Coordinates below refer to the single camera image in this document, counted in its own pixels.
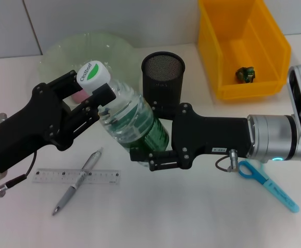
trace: bottle cap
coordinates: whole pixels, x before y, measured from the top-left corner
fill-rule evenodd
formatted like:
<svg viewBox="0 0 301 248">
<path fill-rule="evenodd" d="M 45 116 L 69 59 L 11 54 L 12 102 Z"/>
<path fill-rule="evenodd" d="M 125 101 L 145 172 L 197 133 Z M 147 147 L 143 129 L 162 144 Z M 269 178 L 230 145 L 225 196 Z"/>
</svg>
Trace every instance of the bottle cap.
<svg viewBox="0 0 301 248">
<path fill-rule="evenodd" d="M 88 62 L 77 73 L 77 82 L 89 95 L 109 81 L 109 71 L 100 61 Z"/>
</svg>

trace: clear plastic ruler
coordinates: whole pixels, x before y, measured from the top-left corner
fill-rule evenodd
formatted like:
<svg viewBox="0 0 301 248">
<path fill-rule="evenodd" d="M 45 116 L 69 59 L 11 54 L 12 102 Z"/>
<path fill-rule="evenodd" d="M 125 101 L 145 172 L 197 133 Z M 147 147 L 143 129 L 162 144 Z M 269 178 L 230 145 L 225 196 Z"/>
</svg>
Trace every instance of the clear plastic ruler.
<svg viewBox="0 0 301 248">
<path fill-rule="evenodd" d="M 37 169 L 32 182 L 76 183 L 81 169 Z M 96 169 L 87 172 L 85 183 L 119 184 L 121 171 L 118 169 Z"/>
</svg>

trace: black cable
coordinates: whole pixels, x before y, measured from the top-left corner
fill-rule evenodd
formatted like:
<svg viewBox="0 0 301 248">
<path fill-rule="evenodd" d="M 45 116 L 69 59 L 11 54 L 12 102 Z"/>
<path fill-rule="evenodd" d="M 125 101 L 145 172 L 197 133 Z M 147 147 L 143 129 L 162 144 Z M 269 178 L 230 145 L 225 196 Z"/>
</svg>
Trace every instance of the black cable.
<svg viewBox="0 0 301 248">
<path fill-rule="evenodd" d="M 5 183 L 5 185 L 8 189 L 14 187 L 16 184 L 24 181 L 27 178 L 27 176 L 30 174 L 30 172 L 36 162 L 36 158 L 37 158 L 37 151 L 35 151 L 35 153 L 33 154 L 33 159 L 32 159 L 31 165 L 28 168 L 27 172 L 21 176 L 15 177 L 14 179 L 11 179 Z"/>
<path fill-rule="evenodd" d="M 226 156 L 220 158 L 219 160 L 217 160 L 217 161 L 215 162 L 216 168 L 220 169 L 220 170 L 223 171 L 223 172 L 228 172 L 227 169 L 224 169 L 224 168 L 222 168 L 222 167 L 220 167 L 220 166 L 218 165 L 219 162 L 223 161 L 224 159 L 227 159 L 228 157 L 229 157 L 229 155 L 226 155 Z"/>
<path fill-rule="evenodd" d="M 36 158 L 37 158 L 37 151 L 35 151 L 35 153 L 33 154 L 33 159 L 32 159 L 32 162 L 31 162 L 31 165 L 30 167 L 28 168 L 27 172 L 25 173 L 26 176 L 28 176 L 33 168 L 33 166 L 35 165 L 35 162 L 36 162 Z"/>
</svg>

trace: pen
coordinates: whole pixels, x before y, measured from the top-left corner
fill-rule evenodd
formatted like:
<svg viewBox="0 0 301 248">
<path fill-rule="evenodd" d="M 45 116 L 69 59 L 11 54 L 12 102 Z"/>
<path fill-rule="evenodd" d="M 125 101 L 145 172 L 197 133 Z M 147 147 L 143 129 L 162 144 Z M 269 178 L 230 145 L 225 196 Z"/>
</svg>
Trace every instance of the pen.
<svg viewBox="0 0 301 248">
<path fill-rule="evenodd" d="M 58 204 L 56 204 L 56 207 L 52 212 L 53 216 L 56 215 L 72 198 L 72 196 L 75 194 L 75 192 L 87 176 L 87 171 L 91 170 L 94 167 L 94 165 L 98 162 L 99 158 L 101 157 L 102 151 L 103 147 L 101 147 L 96 152 L 92 153 L 92 155 L 89 157 L 89 159 L 83 166 L 82 171 L 79 173 L 76 183 L 68 188 L 67 192 L 63 195 L 61 200 L 59 200 Z"/>
</svg>

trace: scissor handle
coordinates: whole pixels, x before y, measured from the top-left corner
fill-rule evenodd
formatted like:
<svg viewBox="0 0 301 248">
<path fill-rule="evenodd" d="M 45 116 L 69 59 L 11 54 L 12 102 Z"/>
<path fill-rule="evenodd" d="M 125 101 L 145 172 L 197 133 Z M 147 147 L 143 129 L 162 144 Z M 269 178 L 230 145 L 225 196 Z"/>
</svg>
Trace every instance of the scissor handle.
<svg viewBox="0 0 301 248">
<path fill-rule="evenodd" d="M 249 171 L 251 172 L 251 175 L 243 173 L 242 170 L 240 169 L 241 166 L 244 166 L 247 169 L 249 169 Z M 258 170 L 255 169 L 254 166 L 252 166 L 247 161 L 239 162 L 239 171 L 238 172 L 244 178 L 255 179 L 256 181 L 258 181 L 261 184 L 264 184 L 266 182 L 266 179 L 262 176 L 262 174 L 259 173 Z"/>
</svg>

